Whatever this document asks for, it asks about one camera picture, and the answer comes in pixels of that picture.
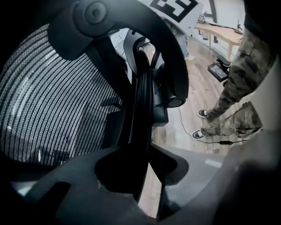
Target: electronic device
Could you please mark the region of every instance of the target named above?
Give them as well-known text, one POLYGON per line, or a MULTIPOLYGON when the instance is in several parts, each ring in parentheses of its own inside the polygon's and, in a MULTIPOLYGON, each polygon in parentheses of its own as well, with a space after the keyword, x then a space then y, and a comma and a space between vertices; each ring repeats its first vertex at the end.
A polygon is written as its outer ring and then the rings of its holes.
POLYGON ((217 65, 208 66, 208 71, 219 81, 222 82, 228 78, 228 75, 217 65))

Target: table leg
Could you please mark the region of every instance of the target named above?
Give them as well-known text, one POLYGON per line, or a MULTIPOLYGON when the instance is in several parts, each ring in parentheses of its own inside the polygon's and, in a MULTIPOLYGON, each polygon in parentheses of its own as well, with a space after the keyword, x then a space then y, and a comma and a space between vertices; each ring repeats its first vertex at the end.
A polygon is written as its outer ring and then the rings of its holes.
POLYGON ((209 33, 209 48, 211 49, 211 42, 212 42, 212 36, 211 36, 211 34, 209 33))
POLYGON ((228 60, 228 61, 230 61, 230 58, 231 58, 232 47, 233 47, 232 44, 229 44, 229 45, 228 45, 228 51, 227 51, 227 60, 228 60))

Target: floor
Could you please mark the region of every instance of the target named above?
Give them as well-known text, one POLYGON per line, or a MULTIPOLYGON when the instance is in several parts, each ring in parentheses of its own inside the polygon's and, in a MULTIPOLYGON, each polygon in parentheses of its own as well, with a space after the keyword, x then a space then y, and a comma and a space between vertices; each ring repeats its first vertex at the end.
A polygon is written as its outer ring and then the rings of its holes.
MULTIPOLYGON (((181 124, 180 118, 182 118, 185 130, 189 134, 200 129, 207 121, 198 117, 197 111, 199 109, 212 108, 223 90, 222 83, 219 83, 207 70, 208 65, 216 61, 216 53, 192 38, 189 39, 188 43, 190 54, 195 56, 193 61, 187 62, 189 78, 188 99, 180 108, 168 109, 169 122, 164 127, 153 128, 152 140, 155 144, 161 146, 172 146, 196 152, 226 155, 230 146, 205 144, 194 141, 185 133, 181 124)), ((144 47, 144 50, 148 59, 151 61, 155 48, 152 45, 147 45, 144 47)), ((221 118, 230 116, 247 101, 249 101, 248 96, 243 98, 238 104, 233 105, 221 118)), ((207 137, 203 140, 205 142, 226 140, 234 142, 242 139, 232 135, 230 137, 207 137)), ((150 217, 155 218, 157 215, 160 193, 161 182, 157 179, 153 169, 149 165, 139 206, 150 217)))

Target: round knob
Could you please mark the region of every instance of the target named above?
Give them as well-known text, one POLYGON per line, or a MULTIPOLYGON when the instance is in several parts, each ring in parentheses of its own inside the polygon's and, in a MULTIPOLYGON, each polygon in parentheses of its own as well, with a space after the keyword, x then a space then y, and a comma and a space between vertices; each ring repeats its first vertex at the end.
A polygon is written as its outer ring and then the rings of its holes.
POLYGON ((85 19, 90 24, 100 23, 106 16, 105 5, 101 2, 95 2, 89 5, 85 10, 85 19))

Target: cargo pants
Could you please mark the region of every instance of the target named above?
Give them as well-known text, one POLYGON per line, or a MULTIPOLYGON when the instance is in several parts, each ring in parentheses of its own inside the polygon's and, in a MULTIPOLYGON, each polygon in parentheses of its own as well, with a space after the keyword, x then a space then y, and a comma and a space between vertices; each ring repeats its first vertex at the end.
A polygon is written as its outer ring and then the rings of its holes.
POLYGON ((224 120, 219 117, 233 104, 257 89, 271 69, 276 55, 268 43, 245 29, 223 92, 216 105, 207 111, 209 120, 213 122, 202 128, 203 134, 251 134, 257 131, 258 126, 261 127, 251 103, 224 120))

